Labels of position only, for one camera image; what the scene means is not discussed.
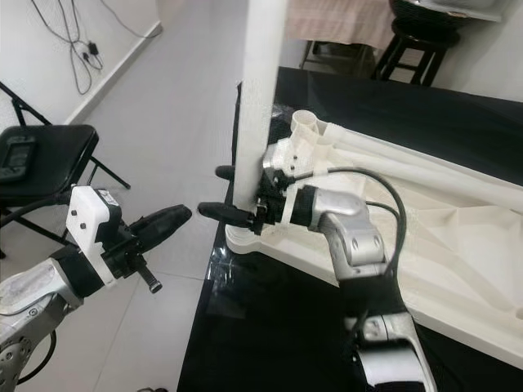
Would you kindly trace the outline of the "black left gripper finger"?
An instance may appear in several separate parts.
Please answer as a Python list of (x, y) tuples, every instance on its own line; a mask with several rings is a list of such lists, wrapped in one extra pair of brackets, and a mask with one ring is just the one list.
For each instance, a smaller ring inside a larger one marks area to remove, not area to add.
[(135, 221), (137, 236), (169, 236), (190, 220), (193, 212), (186, 205), (165, 207)]
[(141, 226), (141, 254), (160, 246), (171, 238), (182, 224), (144, 224)]

